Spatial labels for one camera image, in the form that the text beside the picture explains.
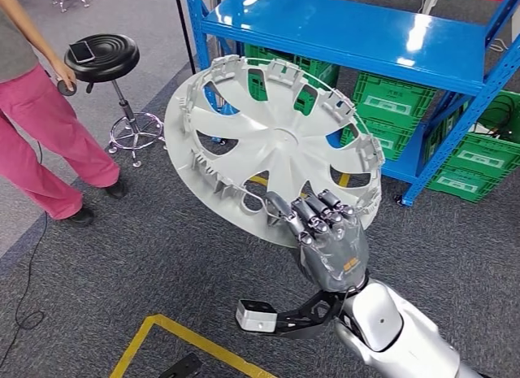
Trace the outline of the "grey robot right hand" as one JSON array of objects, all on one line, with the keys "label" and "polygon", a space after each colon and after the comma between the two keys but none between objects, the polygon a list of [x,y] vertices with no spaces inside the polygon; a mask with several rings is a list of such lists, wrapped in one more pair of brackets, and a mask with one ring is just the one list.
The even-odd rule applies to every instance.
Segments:
[{"label": "grey robot right hand", "polygon": [[329,189],[291,203],[269,191],[266,204],[294,237],[300,269],[320,289],[355,293],[368,283],[368,243],[354,207]]}]

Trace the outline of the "person's hand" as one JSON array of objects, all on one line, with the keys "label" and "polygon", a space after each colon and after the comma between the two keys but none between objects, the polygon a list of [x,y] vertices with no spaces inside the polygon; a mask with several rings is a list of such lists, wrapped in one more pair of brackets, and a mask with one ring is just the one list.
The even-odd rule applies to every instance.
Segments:
[{"label": "person's hand", "polygon": [[77,79],[71,68],[60,59],[52,59],[50,64],[56,74],[57,87],[61,93],[71,96],[76,92]]}]

